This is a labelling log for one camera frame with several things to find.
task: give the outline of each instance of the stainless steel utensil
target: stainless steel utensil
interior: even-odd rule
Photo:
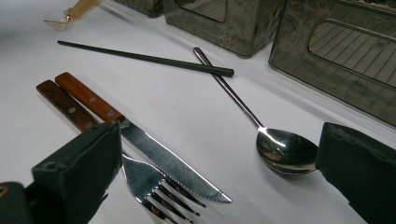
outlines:
[[[55,78],[55,82],[104,121],[119,120],[122,136],[183,188],[216,202],[230,203],[232,201],[175,153],[134,125],[75,77],[69,73],[63,73]]]
[[[119,51],[119,50],[114,50],[114,49],[102,49],[102,48],[97,48],[97,47],[93,47],[93,46],[70,43],[70,42],[66,42],[66,41],[62,41],[62,40],[58,40],[58,44],[64,45],[67,47],[76,48],[76,49],[86,49],[86,50],[121,56],[121,57],[125,57],[125,58],[137,59],[137,60],[150,62],[150,63],[159,63],[159,64],[164,64],[164,65],[169,65],[169,66],[174,66],[174,67],[179,67],[179,68],[190,69],[190,70],[197,71],[197,72],[214,73],[219,76],[225,76],[225,77],[233,76],[233,69],[230,69],[230,68],[211,67],[211,66],[198,64],[198,63],[188,63],[188,62],[182,62],[182,61],[173,60],[173,59],[165,59],[165,58],[153,57],[153,56],[148,56],[148,55],[143,55],[143,54],[135,54],[135,53],[124,52],[124,51]]]
[[[211,65],[199,48],[194,48],[193,52],[201,63]],[[222,77],[215,74],[212,77],[256,125],[259,132],[257,150],[271,169],[284,175],[303,175],[315,171],[318,151],[315,144],[298,134],[264,127]]]
[[[54,82],[48,80],[37,87],[37,90],[46,99],[54,105],[62,114],[64,114],[80,131],[85,132],[89,127],[98,124],[91,114],[86,111],[79,103],[71,98],[65,91],[63,91]],[[192,220],[185,217],[174,206],[168,203],[165,199],[177,203],[186,210],[200,216],[199,213],[193,211],[189,206],[183,203],[176,195],[171,193],[165,186],[171,187],[178,191],[181,195],[190,199],[192,202],[205,205],[196,200],[186,190],[184,190],[175,181],[170,179],[167,175],[159,171],[156,167],[133,159],[124,150],[122,151],[122,170],[124,172],[125,180],[131,193],[136,197],[137,201],[147,208],[155,216],[162,220],[168,220],[171,223],[176,223],[172,218],[162,212],[156,205],[154,205],[149,198],[155,200],[157,203],[179,217],[192,223]]]

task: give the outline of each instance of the metal spoon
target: metal spoon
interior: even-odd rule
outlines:
[[[194,48],[193,52],[201,63],[212,65],[199,48]],[[303,175],[315,171],[318,151],[315,144],[298,134],[264,127],[222,77],[213,74],[212,77],[256,125],[259,131],[257,150],[268,167],[284,175]]]

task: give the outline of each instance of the spoon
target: spoon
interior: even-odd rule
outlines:
[[[64,18],[57,21],[44,21],[56,31],[66,30],[74,20],[80,19],[81,15],[96,5],[97,0],[79,0],[73,7],[64,11]]]
[[[212,65],[201,49],[194,48],[193,52],[201,63]],[[315,144],[298,134],[264,127],[222,77],[213,74],[212,77],[256,125],[257,150],[269,168],[283,175],[304,175],[316,170],[318,147]]]

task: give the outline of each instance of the fork handle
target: fork handle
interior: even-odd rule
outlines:
[[[87,106],[94,114],[104,121],[119,120],[123,122],[125,117],[113,106],[107,103],[95,92],[91,91],[78,79],[69,73],[60,74],[55,82],[70,95]]]
[[[81,132],[98,124],[98,121],[84,107],[53,81],[47,80],[39,84],[36,89]]]

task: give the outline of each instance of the spoon handle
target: spoon handle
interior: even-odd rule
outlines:
[[[212,63],[206,58],[204,53],[200,48],[193,48],[192,50],[194,54],[197,56],[197,58],[201,61],[201,63],[209,66],[213,66]],[[233,98],[233,100],[239,105],[239,107],[247,114],[250,119],[253,121],[253,123],[256,125],[256,127],[259,129],[260,127],[264,127],[262,123],[256,118],[256,116],[250,111],[247,105],[239,98],[238,95],[233,91],[233,89],[228,85],[228,83],[222,78],[221,76],[218,76],[216,74],[212,74],[212,77],[220,84],[220,86]]]

